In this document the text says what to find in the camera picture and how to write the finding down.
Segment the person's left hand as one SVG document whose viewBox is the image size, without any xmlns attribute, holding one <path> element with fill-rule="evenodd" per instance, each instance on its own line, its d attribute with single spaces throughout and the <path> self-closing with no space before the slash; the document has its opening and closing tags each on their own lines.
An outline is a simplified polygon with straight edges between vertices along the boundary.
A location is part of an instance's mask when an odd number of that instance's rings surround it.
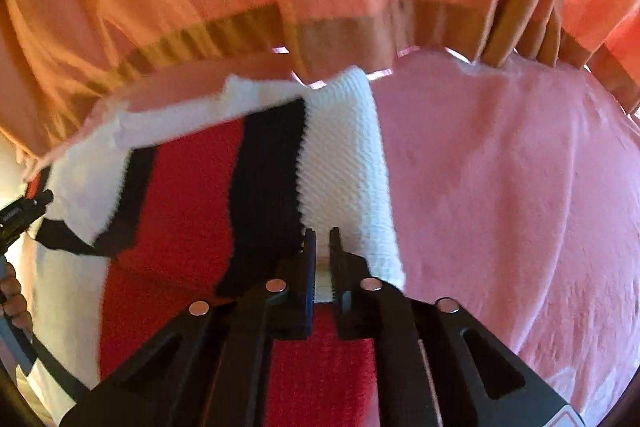
<svg viewBox="0 0 640 427">
<path fill-rule="evenodd" d="M 1 315 L 27 336 L 32 335 L 32 314 L 27 309 L 27 301 L 22 294 L 21 283 L 16 278 L 14 266 L 6 262 L 4 275 L 1 277 Z"/>
</svg>

